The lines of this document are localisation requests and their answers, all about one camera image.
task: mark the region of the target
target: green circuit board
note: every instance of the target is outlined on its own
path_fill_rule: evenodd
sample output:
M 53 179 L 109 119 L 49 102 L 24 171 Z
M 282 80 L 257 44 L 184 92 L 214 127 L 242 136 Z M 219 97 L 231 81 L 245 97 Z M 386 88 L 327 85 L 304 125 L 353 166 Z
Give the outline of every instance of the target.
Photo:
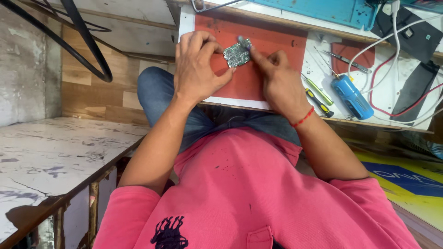
M 252 44 L 249 38 L 242 40 L 241 43 L 234 44 L 223 51 L 223 57 L 228 62 L 229 67 L 241 66 L 249 61 L 249 51 L 247 47 Z

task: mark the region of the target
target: man's left hand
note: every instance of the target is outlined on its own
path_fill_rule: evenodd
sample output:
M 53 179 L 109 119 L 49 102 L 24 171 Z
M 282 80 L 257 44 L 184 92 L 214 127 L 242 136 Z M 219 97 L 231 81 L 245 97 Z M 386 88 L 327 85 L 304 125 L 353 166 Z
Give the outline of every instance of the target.
M 209 32 L 194 31 L 181 36 L 175 46 L 175 98 L 193 107 L 232 79 L 235 67 L 229 68 L 220 77 L 214 74 L 210 67 L 213 53 L 223 53 L 223 47 Z

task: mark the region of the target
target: hand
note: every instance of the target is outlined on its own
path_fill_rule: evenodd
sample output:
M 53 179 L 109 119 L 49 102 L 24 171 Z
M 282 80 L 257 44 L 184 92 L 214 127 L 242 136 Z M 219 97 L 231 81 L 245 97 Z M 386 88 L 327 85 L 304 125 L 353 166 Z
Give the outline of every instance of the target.
M 209 64 L 213 53 L 223 53 L 223 47 L 209 32 L 194 31 L 181 36 L 175 46 L 175 98 L 194 107 L 232 79 L 235 67 L 220 77 L 214 74 Z
M 286 53 L 279 50 L 266 58 L 252 47 L 250 54 L 263 74 L 263 93 L 269 105 L 291 124 L 302 120 L 312 106 L 306 99 L 300 73 L 291 68 Z

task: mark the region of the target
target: blue jeans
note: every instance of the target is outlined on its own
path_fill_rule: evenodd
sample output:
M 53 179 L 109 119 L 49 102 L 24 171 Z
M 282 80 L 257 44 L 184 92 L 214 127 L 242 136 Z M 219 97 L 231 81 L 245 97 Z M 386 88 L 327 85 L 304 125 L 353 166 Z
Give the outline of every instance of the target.
M 152 66 L 140 74 L 137 84 L 138 99 L 150 126 L 153 127 L 172 99 L 174 94 L 174 75 Z M 290 126 L 287 119 L 283 116 L 251 110 L 242 110 L 242 112 L 244 114 L 243 117 L 235 117 L 226 123 L 216 125 L 199 107 L 195 106 L 186 121 L 179 153 L 208 134 L 245 126 L 300 145 L 295 129 Z

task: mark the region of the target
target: man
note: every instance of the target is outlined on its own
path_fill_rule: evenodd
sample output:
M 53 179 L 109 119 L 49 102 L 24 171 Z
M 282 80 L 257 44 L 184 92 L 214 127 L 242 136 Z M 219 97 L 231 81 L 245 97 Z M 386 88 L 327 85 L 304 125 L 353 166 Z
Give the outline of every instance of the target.
M 100 248 L 419 248 L 383 190 L 313 111 L 283 51 L 251 57 L 280 113 L 214 123 L 195 105 L 228 83 L 210 67 L 223 48 L 184 34 L 175 75 L 147 68 L 138 95 L 152 129 L 112 193 Z M 303 146 L 318 178 L 295 168 Z M 163 195 L 172 168 L 179 183 Z

